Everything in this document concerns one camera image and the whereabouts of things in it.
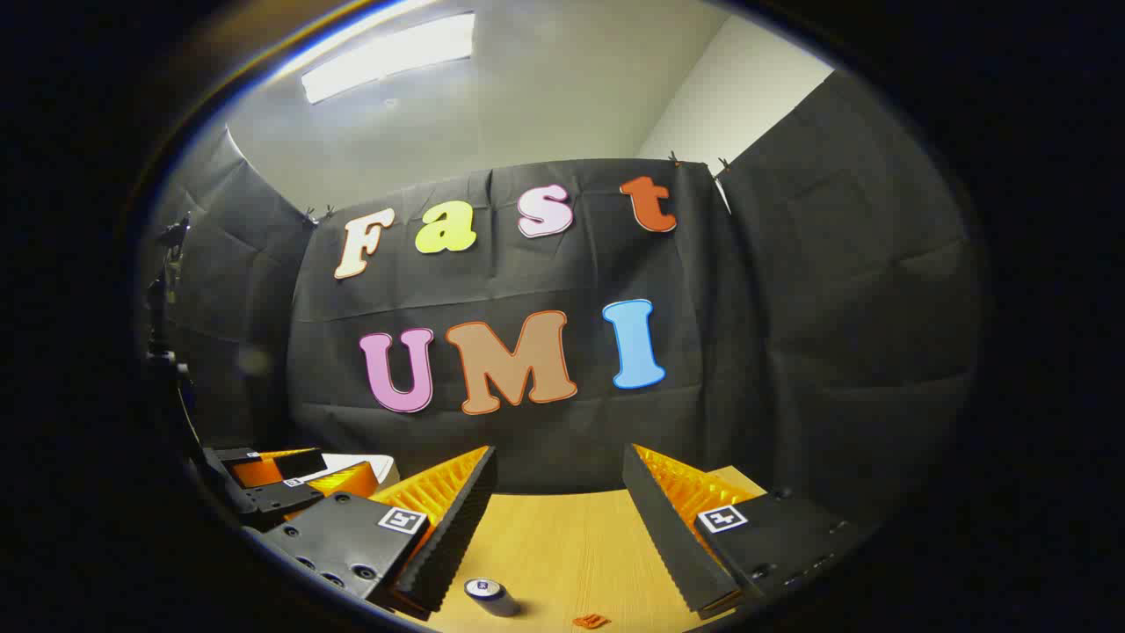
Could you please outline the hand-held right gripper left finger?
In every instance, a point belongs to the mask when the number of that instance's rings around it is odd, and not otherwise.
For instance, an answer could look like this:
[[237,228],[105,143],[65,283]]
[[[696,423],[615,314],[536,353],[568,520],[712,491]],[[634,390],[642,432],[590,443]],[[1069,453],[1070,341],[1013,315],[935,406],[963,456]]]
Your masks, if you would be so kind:
[[495,453],[476,447],[371,494],[334,474],[309,508],[266,530],[266,544],[356,600],[428,620],[489,507]]

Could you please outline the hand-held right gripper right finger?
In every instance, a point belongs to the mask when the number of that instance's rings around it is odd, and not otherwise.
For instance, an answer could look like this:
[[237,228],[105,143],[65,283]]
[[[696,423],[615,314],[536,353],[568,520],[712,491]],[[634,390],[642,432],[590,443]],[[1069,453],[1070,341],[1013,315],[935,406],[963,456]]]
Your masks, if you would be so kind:
[[755,616],[856,552],[872,526],[789,489],[732,483],[629,442],[622,480],[686,607]]

